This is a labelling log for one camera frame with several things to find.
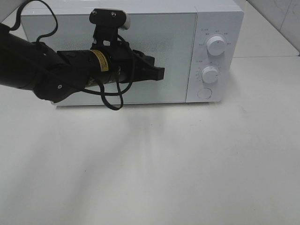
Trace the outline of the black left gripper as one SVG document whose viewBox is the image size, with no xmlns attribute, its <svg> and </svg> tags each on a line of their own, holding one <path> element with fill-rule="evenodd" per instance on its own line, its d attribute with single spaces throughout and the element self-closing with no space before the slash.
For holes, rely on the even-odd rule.
<svg viewBox="0 0 300 225">
<path fill-rule="evenodd" d="M 123 10 L 95 8 L 89 21 L 95 25 L 90 51 L 97 62 L 92 78 L 103 84 L 114 83 L 116 80 L 129 83 L 133 65 L 131 49 L 128 42 L 118 42 L 118 32 L 119 29 L 129 29 L 130 17 Z M 164 79 L 165 68 L 154 66 L 154 57 L 138 50 L 133 50 L 133 54 L 133 82 Z"/>
</svg>

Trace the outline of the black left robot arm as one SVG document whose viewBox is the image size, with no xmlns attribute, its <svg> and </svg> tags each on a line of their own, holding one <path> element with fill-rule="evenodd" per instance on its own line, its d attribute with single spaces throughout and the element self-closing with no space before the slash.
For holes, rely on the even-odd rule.
<svg viewBox="0 0 300 225">
<path fill-rule="evenodd" d="M 0 26 L 0 83 L 22 90 L 31 90 L 39 98 L 59 103 L 77 92 L 101 97 L 121 97 L 126 90 L 106 92 L 105 84 L 125 83 L 131 87 L 139 81 L 160 81 L 164 68 L 154 65 L 155 59 L 132 50 L 118 30 L 127 15 L 121 10 L 94 9 L 89 20 L 95 25 L 94 43 L 89 50 L 54 51 L 40 39 L 26 41 L 12 34 L 19 28 L 21 17 L 13 27 Z"/>
</svg>

